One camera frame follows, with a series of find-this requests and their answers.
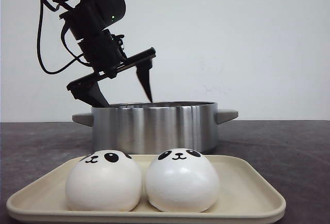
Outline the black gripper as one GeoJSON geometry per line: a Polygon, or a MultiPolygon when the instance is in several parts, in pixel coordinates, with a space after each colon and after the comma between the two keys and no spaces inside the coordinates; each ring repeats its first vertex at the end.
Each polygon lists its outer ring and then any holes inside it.
{"type": "Polygon", "coordinates": [[[75,99],[92,107],[108,107],[109,103],[101,93],[98,82],[105,78],[115,78],[118,73],[136,67],[138,80],[150,102],[153,102],[150,85],[150,69],[156,50],[151,47],[131,57],[123,51],[123,35],[111,34],[109,30],[78,43],[84,58],[91,64],[93,73],[76,79],[67,85],[75,99]]]}

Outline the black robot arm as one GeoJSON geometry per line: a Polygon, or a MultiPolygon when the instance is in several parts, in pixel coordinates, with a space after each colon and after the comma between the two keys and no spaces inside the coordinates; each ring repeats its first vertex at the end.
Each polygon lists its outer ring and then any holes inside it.
{"type": "Polygon", "coordinates": [[[124,53],[124,35],[115,35],[108,26],[124,17],[124,0],[40,0],[40,6],[46,6],[52,12],[60,7],[66,11],[60,14],[64,20],[61,41],[65,43],[65,34],[71,31],[82,53],[73,57],[91,67],[93,73],[76,79],[67,85],[75,99],[92,107],[108,107],[109,103],[101,93],[98,82],[105,78],[115,78],[118,73],[136,67],[136,74],[146,96],[152,99],[149,70],[156,51],[152,47],[139,54],[127,57],[124,53]]]}

